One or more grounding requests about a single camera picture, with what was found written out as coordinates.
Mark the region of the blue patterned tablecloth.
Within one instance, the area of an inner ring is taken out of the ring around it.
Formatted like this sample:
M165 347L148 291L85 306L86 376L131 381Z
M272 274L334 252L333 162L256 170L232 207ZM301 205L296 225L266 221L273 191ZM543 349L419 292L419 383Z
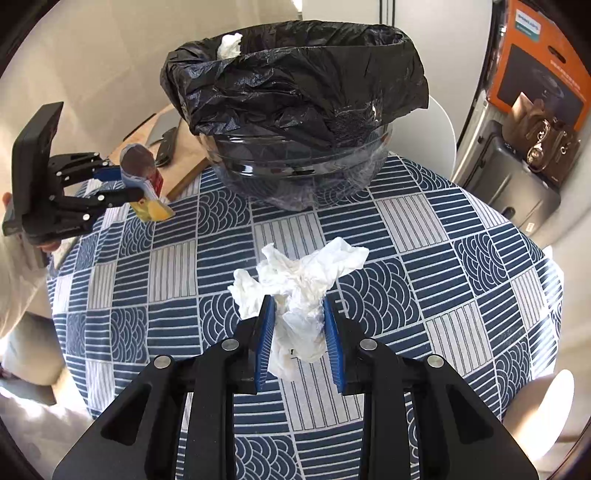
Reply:
M190 358L231 335L233 273L263 246L300 258L332 239L369 250L332 287L349 318L398 354L440 354L496 414L554 366L560 269L501 214L391 156L369 188L303 213L245 200L206 170L160 223L109 209L48 283L68 369L100 414L156 356Z

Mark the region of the white paper towel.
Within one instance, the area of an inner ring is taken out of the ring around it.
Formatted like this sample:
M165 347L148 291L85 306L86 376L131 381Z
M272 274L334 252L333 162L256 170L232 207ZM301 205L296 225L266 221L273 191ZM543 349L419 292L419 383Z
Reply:
M322 302L335 281L360 270L369 257L366 247L337 237L300 259L290 259L273 243L262 248L256 277L236 269L228 291L242 320L255 317L269 295L276 304L269 371L294 381L298 363L314 363L325 354L325 314Z

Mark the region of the orange Philips box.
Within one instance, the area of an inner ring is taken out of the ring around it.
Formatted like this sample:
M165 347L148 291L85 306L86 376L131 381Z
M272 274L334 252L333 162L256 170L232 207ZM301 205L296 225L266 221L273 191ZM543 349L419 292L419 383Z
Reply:
M520 94L577 131L590 112L590 74L567 37L535 7L508 1L487 99L507 113Z

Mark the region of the brown leather handbag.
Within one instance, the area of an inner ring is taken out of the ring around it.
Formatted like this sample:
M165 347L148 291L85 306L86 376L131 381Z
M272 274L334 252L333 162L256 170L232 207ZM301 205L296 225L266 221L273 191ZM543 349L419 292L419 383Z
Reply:
M502 125L502 136L529 168L560 188L571 173L581 142L577 132L521 92Z

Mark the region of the black suitcase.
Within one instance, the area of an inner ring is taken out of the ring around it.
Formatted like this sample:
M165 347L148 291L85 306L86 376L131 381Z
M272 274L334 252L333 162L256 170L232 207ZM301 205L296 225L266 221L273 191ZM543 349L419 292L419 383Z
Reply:
M502 137L502 125L489 120L472 139L455 182L533 236L558 209L557 187L533 172Z

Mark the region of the white tissue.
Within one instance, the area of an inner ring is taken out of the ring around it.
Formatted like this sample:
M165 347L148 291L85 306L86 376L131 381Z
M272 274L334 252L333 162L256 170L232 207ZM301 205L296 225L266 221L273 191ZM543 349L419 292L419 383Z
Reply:
M228 60L238 57L242 52L240 44L242 44L242 33L235 32L223 35L217 48L216 59Z

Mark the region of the black trash bag liner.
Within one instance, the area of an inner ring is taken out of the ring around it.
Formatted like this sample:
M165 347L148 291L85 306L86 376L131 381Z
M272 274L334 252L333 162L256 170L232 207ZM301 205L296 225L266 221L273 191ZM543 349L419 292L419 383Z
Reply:
M240 30L242 52L217 60L221 36L187 42L169 52L160 85L194 135L228 135L262 128L331 149L362 143L370 131L403 117L384 108L384 83L368 67L346 65L351 47L341 25L293 20Z

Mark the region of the beige curtain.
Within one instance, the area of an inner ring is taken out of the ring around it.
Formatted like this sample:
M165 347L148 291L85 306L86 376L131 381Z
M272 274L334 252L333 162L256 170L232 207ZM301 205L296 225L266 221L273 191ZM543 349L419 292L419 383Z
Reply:
M61 1L1 77L1 190L13 143L44 104L63 102L55 153L111 153L168 99L159 74L185 42L297 18L290 1Z

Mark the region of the red green snack bag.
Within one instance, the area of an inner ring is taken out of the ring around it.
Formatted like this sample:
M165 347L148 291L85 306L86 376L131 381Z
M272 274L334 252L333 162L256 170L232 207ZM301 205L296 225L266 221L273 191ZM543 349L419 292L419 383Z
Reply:
M120 153L119 166L124 186L142 190L142 197L130 203L141 221L161 222L174 216L173 210L161 200L163 177L153 154L145 146L138 143L126 145Z

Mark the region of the clear plastic trash bin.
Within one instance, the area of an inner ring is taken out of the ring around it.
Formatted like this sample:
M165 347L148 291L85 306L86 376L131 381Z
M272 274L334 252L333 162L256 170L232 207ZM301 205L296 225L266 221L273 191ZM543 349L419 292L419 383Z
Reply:
M242 197L300 212L361 192L385 165L393 126L380 126L353 147L318 149L262 128L199 134L221 183Z

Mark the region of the white round chair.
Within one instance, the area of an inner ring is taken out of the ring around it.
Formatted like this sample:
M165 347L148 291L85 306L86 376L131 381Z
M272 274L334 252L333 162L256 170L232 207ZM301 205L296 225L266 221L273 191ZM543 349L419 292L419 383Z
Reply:
M456 135L447 112L433 96L429 96L427 109L416 109L394 120L389 150L452 179Z

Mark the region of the white cushion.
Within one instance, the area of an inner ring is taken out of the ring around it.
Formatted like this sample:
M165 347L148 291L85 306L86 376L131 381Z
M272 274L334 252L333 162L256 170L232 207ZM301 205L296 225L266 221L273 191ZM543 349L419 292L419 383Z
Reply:
M531 462L540 460L559 439L574 393L574 376L563 369L532 380L510 402L502 423Z

